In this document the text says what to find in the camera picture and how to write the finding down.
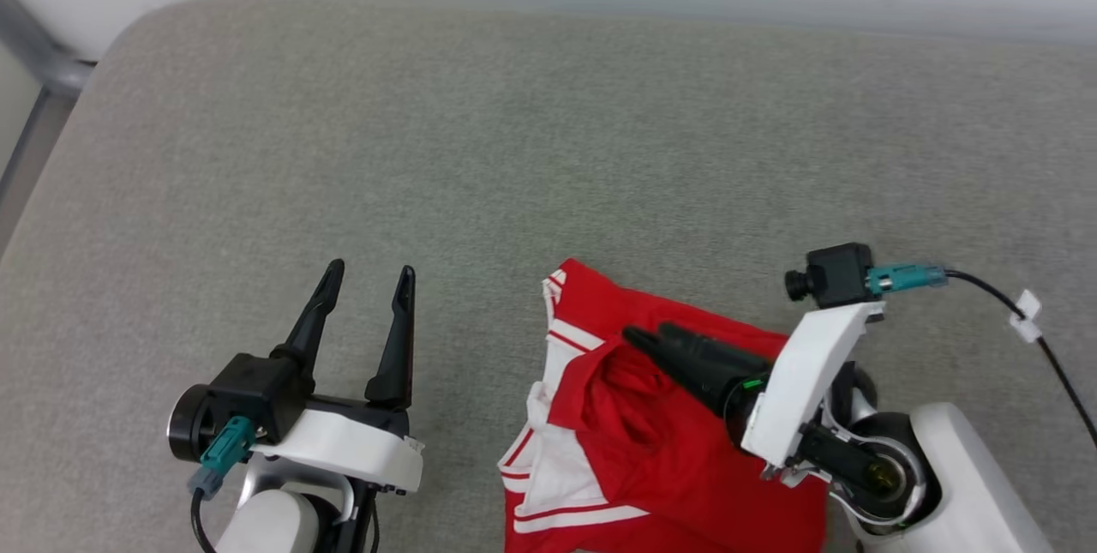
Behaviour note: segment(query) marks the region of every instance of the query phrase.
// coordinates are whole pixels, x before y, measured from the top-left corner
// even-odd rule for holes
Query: teal connector
[[[202,453],[202,466],[224,476],[233,465],[244,460],[255,444],[256,428],[251,420],[234,416]]]
[[[915,287],[940,287],[949,284],[942,267],[925,267],[925,264],[893,264],[869,269],[866,286],[878,296],[890,292],[902,292]]]
[[[202,453],[202,466],[186,482],[188,490],[191,495],[201,490],[203,499],[207,501],[213,499],[213,496],[220,490],[228,471],[236,463],[244,461],[255,444],[256,428],[251,425],[251,420],[242,416],[231,417],[228,425],[225,425],[214,438],[210,448]]]

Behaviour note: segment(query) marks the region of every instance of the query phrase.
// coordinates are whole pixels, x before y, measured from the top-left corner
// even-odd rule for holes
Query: black cable
[[[377,553],[377,546],[381,546],[381,523],[377,522],[377,501],[373,500],[373,544],[370,545],[370,553]]]
[[[980,276],[968,274],[968,272],[960,272],[959,269],[946,269],[945,276],[952,276],[952,279],[959,279],[960,281],[966,281],[968,283],[974,284],[974,286],[980,287],[980,290],[987,292],[987,294],[998,298],[1000,303],[1006,304],[1006,307],[1015,312],[1017,317],[1021,319],[1027,319],[1028,316],[1022,312],[1017,304],[1015,304],[1009,296],[1003,294],[995,287],[994,284],[987,283]]]
[[[217,553],[210,539],[206,538],[205,530],[202,529],[202,498],[204,495],[202,489],[195,489],[194,497],[191,498],[191,529],[194,530],[194,538],[197,539],[202,553]]]
[[[1048,341],[1044,341],[1043,337],[1036,339],[1037,345],[1043,350],[1043,354],[1048,357],[1048,362],[1051,363],[1052,369],[1055,370],[1055,374],[1059,375],[1059,381],[1063,383],[1063,387],[1066,388],[1066,394],[1071,397],[1071,402],[1074,404],[1074,409],[1078,410],[1078,416],[1082,417],[1082,421],[1085,422],[1086,429],[1089,431],[1089,439],[1094,441],[1094,445],[1097,447],[1097,428],[1094,427],[1094,421],[1089,419],[1089,415],[1086,414],[1086,408],[1082,406],[1082,399],[1078,397],[1077,393],[1074,392],[1074,386],[1066,380],[1066,372],[1059,364],[1059,359],[1055,354],[1051,353],[1051,348],[1048,346]]]
[[[973,276],[968,274],[968,272],[960,272],[957,269],[946,269],[945,276],[952,276],[952,279],[959,279],[961,281],[975,284],[976,287],[980,287],[984,292],[987,292],[987,294],[998,298],[1003,304],[1006,304],[1006,307],[1014,312],[1014,314],[1020,319],[1028,318],[1025,312],[1022,312],[1020,307],[1018,307],[1017,304],[1009,298],[1009,296],[1003,294],[1003,292],[998,291],[991,283],[980,279],[980,276]],[[1082,405],[1082,398],[1078,397],[1076,392],[1074,392],[1074,386],[1071,385],[1071,381],[1066,379],[1066,372],[1063,371],[1063,366],[1059,364],[1059,359],[1055,358],[1054,353],[1052,353],[1051,346],[1048,345],[1048,341],[1045,341],[1045,339],[1041,336],[1037,337],[1036,342],[1040,346],[1044,357],[1048,358],[1048,362],[1051,363],[1052,369],[1055,370],[1059,381],[1063,384],[1063,390],[1065,390],[1066,395],[1071,397],[1071,402],[1074,404],[1074,409],[1078,413],[1078,416],[1082,417],[1082,422],[1086,426],[1086,431],[1089,432],[1089,439],[1093,440],[1094,448],[1097,448],[1097,427],[1094,427],[1094,421],[1089,418],[1089,414],[1086,411],[1085,405]]]

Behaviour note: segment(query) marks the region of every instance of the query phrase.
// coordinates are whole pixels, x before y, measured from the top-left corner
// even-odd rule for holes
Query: white robot arm casing
[[[776,469],[795,454],[800,427],[815,417],[823,395],[884,303],[808,312],[792,331],[747,421],[743,448]]]
[[[217,541],[218,553],[312,553],[316,511],[301,494],[263,490],[240,505]]]
[[[911,413],[911,426],[941,485],[928,517],[894,534],[867,533],[850,524],[872,553],[1051,553],[986,444],[955,405],[937,402]]]
[[[768,472],[784,469],[796,455],[801,427],[812,421],[829,393],[868,319],[883,303],[847,304],[808,312],[789,338],[770,372],[765,393],[748,417],[742,447],[760,456]],[[855,392],[863,404],[863,396]],[[858,404],[859,417],[873,409]],[[917,522],[878,535],[845,508],[853,531],[870,553],[1048,553],[1052,551],[968,419],[951,404],[919,407],[911,414],[925,471],[937,479],[941,498]],[[783,478],[788,486],[803,472]],[[816,474],[829,481],[829,475]]]
[[[306,409],[278,445],[255,452],[415,493],[422,476],[423,444],[329,411]]]

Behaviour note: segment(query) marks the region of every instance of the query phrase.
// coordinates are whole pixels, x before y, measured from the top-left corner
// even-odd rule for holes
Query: couch cushion
[[[419,274],[426,471],[381,499],[387,551],[500,548],[495,462],[543,364],[539,282],[568,256],[777,331],[807,308],[782,273],[808,249],[954,264],[1041,296],[1097,410],[1094,79],[1095,53],[1067,46],[333,1],[157,11],[94,72],[0,262],[0,549],[195,551],[168,414],[281,341],[332,257],[325,394],[360,396],[397,272]],[[883,407],[955,402],[1058,550],[1097,539],[1097,453],[1003,307],[966,284],[890,300],[857,353]]]

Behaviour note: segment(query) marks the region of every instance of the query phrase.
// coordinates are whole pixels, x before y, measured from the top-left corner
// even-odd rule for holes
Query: white plastic mount
[[[415,493],[422,478],[423,444],[329,411],[306,409],[278,445],[252,450]]]
[[[800,427],[815,417],[869,317],[884,303],[846,304],[808,312],[800,319],[769,374],[747,420],[743,448],[773,467],[784,467],[802,438]]]

